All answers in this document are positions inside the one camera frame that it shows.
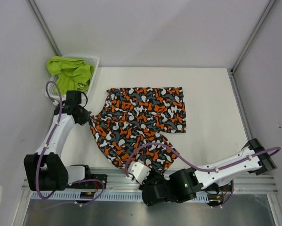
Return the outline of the orange camouflage shorts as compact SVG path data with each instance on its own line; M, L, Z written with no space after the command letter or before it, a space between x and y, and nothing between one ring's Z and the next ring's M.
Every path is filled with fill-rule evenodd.
M115 167L138 161L164 173L177 156L163 133L185 133L182 87L111 88L103 109L89 121L99 150Z

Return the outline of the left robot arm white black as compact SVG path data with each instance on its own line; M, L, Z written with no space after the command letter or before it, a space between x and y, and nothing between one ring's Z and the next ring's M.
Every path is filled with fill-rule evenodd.
M30 190L63 191L76 182L81 188L92 184L87 165L65 166L61 153L74 125L84 125L90 120L90 112L81 105L81 91L67 91L66 100L58 104L51 127L43 143L34 154L24 158L24 169Z

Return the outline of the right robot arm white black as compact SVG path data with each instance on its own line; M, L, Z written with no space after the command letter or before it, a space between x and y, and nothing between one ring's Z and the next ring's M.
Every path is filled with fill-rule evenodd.
M151 172L140 186L143 202L147 206L162 202L183 203L207 189L217 192L240 174L258 176L276 169L272 156L280 150L280 147L265 149L257 139L252 139L235 155L205 166L178 170L168 179Z

